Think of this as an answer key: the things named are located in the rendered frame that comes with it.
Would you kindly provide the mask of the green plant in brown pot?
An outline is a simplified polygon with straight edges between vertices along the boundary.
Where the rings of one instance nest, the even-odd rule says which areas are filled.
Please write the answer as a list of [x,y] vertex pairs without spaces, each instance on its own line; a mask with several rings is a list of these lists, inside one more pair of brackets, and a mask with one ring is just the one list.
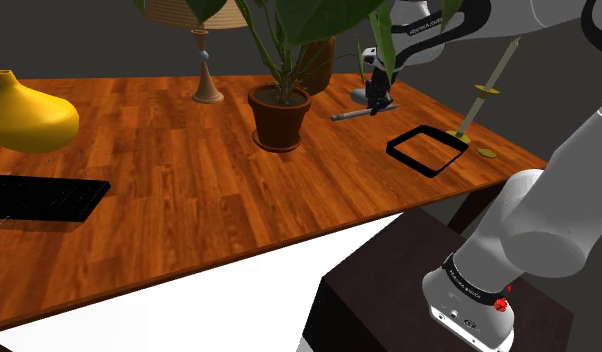
[[[185,0],[200,23],[204,23],[223,6],[225,0]],[[234,0],[250,32],[255,32],[254,18],[248,6],[254,2],[264,12],[269,33],[278,57],[272,59],[258,34],[252,38],[272,82],[251,88],[248,103],[256,129],[252,138],[262,149],[284,153],[299,146],[300,129],[312,97],[301,86],[311,76],[309,66],[301,63],[308,45],[352,28],[363,19],[371,23],[377,48],[384,56],[388,79],[397,74],[396,41],[391,36],[396,21],[388,14],[385,0]],[[133,0],[145,17],[146,0]]]

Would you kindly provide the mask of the black square frame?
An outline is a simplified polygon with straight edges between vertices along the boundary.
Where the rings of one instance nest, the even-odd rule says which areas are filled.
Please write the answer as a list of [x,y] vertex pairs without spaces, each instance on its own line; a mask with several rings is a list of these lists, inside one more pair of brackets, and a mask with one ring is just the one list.
[[[433,170],[397,149],[398,145],[405,143],[419,134],[427,135],[428,137],[431,137],[432,139],[457,150],[458,154],[439,169]],[[388,155],[407,165],[421,175],[427,178],[434,178],[452,162],[457,160],[468,148],[469,145],[467,143],[460,140],[456,136],[450,135],[448,132],[428,125],[419,125],[416,128],[388,141],[385,151]]]

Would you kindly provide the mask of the grey pen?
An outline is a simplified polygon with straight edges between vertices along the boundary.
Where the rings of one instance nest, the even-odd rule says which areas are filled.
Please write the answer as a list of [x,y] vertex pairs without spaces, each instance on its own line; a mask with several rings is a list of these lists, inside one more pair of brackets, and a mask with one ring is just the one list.
[[[375,114],[380,113],[380,112],[394,110],[399,107],[400,107],[399,104],[390,104],[385,108],[378,109],[375,112]],[[362,110],[356,110],[356,111],[346,112],[346,113],[342,113],[342,114],[332,115],[330,119],[331,119],[331,121],[342,121],[342,120],[352,119],[352,118],[366,116],[366,115],[374,116],[373,114],[374,114],[373,109],[362,109]]]

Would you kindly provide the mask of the grey rod on yellow base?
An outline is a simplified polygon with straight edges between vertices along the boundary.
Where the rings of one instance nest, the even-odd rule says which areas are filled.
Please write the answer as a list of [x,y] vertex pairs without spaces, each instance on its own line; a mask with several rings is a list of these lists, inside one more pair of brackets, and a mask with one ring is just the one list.
[[484,104],[487,97],[489,95],[496,95],[496,94],[500,93],[500,91],[497,90],[494,87],[494,85],[498,81],[500,75],[502,74],[502,72],[504,71],[508,62],[511,60],[513,54],[517,50],[517,48],[519,46],[519,40],[520,40],[520,37],[517,37],[510,42],[510,44],[508,45],[503,56],[497,63],[494,71],[488,78],[486,84],[485,85],[481,85],[481,84],[475,85],[475,88],[478,90],[478,95],[477,95],[475,101],[473,102],[472,106],[470,107],[468,113],[465,115],[464,121],[462,122],[462,124],[460,125],[458,130],[448,131],[448,134],[456,137],[458,140],[460,140],[466,144],[471,143],[471,138],[466,135],[466,131],[469,128],[470,124],[473,122],[474,118],[476,117],[477,113],[481,109],[481,107]]

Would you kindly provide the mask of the brown tall vase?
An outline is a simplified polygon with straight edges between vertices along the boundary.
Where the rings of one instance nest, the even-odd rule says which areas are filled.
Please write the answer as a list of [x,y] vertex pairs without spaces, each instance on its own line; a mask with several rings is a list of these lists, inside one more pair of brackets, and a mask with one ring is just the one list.
[[311,73],[311,76],[301,83],[301,86],[309,95],[316,95],[329,85],[333,72],[335,46],[335,37],[313,42],[308,45],[301,63],[302,67],[305,68],[309,61],[315,55],[318,55],[316,60],[308,68],[308,73]]

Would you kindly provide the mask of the wooden table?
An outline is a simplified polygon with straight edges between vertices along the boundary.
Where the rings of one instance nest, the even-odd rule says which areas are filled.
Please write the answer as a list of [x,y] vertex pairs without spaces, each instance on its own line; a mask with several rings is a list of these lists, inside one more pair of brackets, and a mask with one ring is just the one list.
[[473,148],[428,179],[389,157],[386,144],[421,124],[453,130],[460,114],[401,83],[400,110],[331,121],[354,109],[354,74],[334,75],[312,99],[297,149],[269,153],[253,141],[247,101],[262,77],[215,82],[225,98],[208,105],[191,99],[198,81],[190,76],[29,81],[71,101],[80,131],[48,155],[0,148],[0,174],[89,176],[111,188],[75,228],[2,224],[0,331],[544,166],[475,124]]

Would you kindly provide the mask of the dark robot stand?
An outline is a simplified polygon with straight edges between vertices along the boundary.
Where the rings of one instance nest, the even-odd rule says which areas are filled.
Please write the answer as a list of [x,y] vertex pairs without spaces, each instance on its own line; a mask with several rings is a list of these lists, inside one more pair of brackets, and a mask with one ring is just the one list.
[[476,352],[430,316],[422,292],[465,227],[461,213],[442,224],[408,210],[325,274],[302,334],[312,352]]

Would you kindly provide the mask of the yellow round vase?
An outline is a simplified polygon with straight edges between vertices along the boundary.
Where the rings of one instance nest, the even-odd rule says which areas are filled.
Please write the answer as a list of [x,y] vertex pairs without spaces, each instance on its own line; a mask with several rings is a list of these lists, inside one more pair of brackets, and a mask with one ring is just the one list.
[[79,130],[79,113],[69,101],[21,84],[0,70],[0,146],[43,154],[68,145]]

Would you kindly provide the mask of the table lamp with beige shade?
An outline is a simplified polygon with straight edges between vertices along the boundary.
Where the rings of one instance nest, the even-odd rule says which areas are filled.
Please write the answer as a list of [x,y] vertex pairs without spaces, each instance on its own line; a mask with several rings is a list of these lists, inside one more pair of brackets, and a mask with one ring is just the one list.
[[225,0],[222,8],[204,23],[200,23],[185,0],[146,0],[145,18],[153,23],[190,29],[198,46],[200,79],[192,99],[202,104],[215,104],[224,100],[211,80],[207,61],[206,39],[210,30],[230,30],[247,26],[234,0]]

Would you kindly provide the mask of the grey round dish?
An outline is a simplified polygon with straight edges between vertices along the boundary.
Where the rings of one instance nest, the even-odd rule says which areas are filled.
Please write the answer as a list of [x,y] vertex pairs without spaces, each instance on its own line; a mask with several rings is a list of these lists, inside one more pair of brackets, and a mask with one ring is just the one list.
[[365,105],[366,107],[373,107],[378,105],[377,95],[372,91],[368,92],[366,89],[354,89],[350,93],[350,97],[355,103]]

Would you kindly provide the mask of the black flat board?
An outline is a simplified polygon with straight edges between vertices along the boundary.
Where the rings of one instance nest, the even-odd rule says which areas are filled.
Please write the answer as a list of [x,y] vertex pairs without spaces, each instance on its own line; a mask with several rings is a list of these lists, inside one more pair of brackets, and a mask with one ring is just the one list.
[[0,219],[84,222],[110,188],[105,180],[0,175]]

